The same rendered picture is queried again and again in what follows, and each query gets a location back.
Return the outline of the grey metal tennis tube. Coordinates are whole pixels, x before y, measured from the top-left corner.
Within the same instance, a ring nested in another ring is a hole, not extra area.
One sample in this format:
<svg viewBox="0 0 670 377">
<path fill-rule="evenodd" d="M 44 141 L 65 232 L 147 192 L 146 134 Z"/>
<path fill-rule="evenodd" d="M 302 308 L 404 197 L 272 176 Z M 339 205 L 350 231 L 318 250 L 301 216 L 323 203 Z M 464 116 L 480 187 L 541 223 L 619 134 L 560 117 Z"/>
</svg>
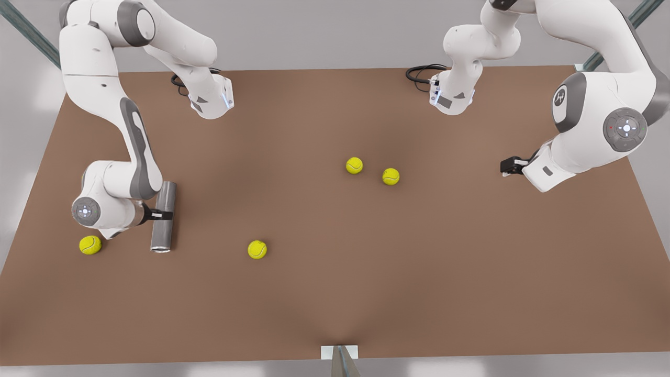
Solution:
<svg viewBox="0 0 670 377">
<path fill-rule="evenodd" d="M 153 229 L 150 250 L 153 252 L 171 251 L 175 198 L 175 182 L 164 181 L 156 197 L 152 214 Z"/>
</svg>

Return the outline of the silver frame post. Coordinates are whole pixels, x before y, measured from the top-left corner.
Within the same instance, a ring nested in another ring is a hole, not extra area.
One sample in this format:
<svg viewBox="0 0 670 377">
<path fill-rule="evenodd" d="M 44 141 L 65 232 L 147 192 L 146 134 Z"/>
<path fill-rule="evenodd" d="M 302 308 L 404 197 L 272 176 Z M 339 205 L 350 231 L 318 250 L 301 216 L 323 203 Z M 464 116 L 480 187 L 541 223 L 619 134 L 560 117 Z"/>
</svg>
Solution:
<svg viewBox="0 0 670 377">
<path fill-rule="evenodd" d="M 361 377 L 354 360 L 359 358 L 357 345 L 321 346 L 321 360 L 331 360 L 331 377 Z"/>
<path fill-rule="evenodd" d="M 594 72 L 606 63 L 609 72 L 634 73 L 660 70 L 653 64 L 637 28 L 666 0 L 641 0 L 632 14 L 625 15 L 610 0 L 577 0 L 576 26 L 572 41 L 594 50 L 577 72 Z"/>
<path fill-rule="evenodd" d="M 58 69 L 61 69 L 58 49 L 9 0 L 0 0 L 0 15 Z"/>
</svg>

